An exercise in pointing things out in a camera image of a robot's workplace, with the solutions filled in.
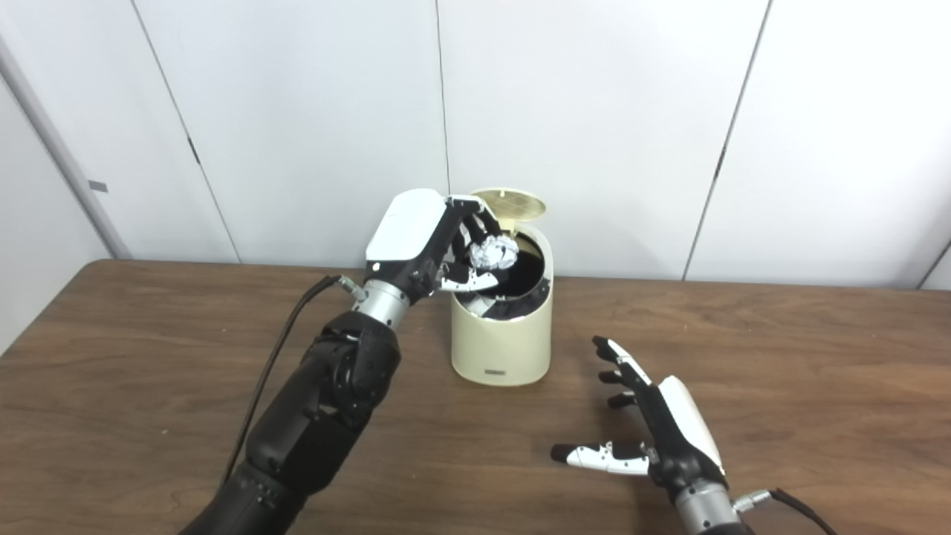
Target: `cream trash can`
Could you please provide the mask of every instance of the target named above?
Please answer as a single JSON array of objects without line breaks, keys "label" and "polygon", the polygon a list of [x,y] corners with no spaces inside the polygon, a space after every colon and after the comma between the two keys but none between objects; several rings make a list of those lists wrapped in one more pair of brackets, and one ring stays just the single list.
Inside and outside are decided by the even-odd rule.
[{"label": "cream trash can", "polygon": [[509,280],[498,287],[452,296],[453,367],[462,377],[491,386],[534,383],[552,360],[552,248],[523,223],[545,212],[530,193],[506,188],[474,191],[495,213],[503,232],[518,242]]}]

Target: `open lid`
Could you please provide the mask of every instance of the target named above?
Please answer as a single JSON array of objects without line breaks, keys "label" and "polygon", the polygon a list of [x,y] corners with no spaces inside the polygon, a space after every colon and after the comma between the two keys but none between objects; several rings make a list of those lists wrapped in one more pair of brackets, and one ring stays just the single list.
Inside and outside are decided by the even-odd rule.
[{"label": "open lid", "polygon": [[527,191],[511,188],[485,188],[472,192],[485,201],[503,230],[511,232],[515,223],[529,221],[545,213],[545,203]]}]

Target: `robotic arm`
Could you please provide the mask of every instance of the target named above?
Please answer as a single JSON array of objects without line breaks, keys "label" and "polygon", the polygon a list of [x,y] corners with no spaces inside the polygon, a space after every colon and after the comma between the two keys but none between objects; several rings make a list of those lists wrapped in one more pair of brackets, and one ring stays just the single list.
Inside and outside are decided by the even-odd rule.
[{"label": "robotic arm", "polygon": [[552,458],[571,466],[649,476],[667,491],[688,535],[753,535],[739,513],[770,495],[763,491],[765,495],[754,493],[730,501],[720,452],[687,387],[673,376],[655,385],[613,340],[595,336],[593,341],[597,355],[617,366],[598,374],[598,379],[630,389],[611,397],[608,405],[637,406],[654,444],[555,445]]},{"label": "robotic arm", "polygon": [[[397,196],[367,247],[364,286],[338,279],[355,297],[353,308],[307,349],[248,434],[243,462],[182,535],[285,533],[307,499],[330,485],[386,396],[399,365],[395,331],[403,314],[438,289],[502,282],[517,248],[500,234],[478,197],[444,198],[431,189]],[[491,248],[478,255],[490,264],[463,264],[466,248]]]}]

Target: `white wall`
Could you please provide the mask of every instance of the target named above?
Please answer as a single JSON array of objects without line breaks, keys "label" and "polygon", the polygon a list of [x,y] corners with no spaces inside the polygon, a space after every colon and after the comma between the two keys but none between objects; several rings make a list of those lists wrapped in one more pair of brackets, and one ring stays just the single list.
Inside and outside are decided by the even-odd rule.
[{"label": "white wall", "polygon": [[245,262],[362,265],[397,193],[448,193],[433,0],[138,6]]},{"label": "white wall", "polygon": [[539,196],[560,274],[679,279],[766,4],[440,0],[453,192]]},{"label": "white wall", "polygon": [[949,27],[774,2],[688,278],[916,287],[951,238]]},{"label": "white wall", "polygon": [[106,248],[0,79],[0,354]]},{"label": "white wall", "polygon": [[128,0],[0,0],[10,80],[134,258],[237,260]]},{"label": "white wall", "polygon": [[951,254],[947,252],[924,281],[922,289],[951,289]]},{"label": "white wall", "polygon": [[[354,266],[397,192],[508,186],[560,273],[677,278],[765,6],[0,0],[0,63],[137,258]],[[949,10],[775,0],[687,278],[919,283],[951,238]]]}]

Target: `cable connector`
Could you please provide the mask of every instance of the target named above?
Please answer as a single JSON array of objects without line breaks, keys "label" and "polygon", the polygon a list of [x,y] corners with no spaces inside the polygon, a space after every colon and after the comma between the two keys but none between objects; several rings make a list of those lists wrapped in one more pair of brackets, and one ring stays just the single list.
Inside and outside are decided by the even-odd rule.
[{"label": "cable connector", "polygon": [[337,279],[337,284],[340,285],[344,291],[352,295],[353,298],[357,300],[357,303],[366,301],[366,290],[360,287],[359,284],[355,283],[350,277],[341,275],[340,278]]},{"label": "cable connector", "polygon": [[744,494],[736,500],[733,500],[733,510],[738,513],[745,513],[752,510],[755,506],[772,498],[772,495],[766,489],[754,490],[749,494]]}]

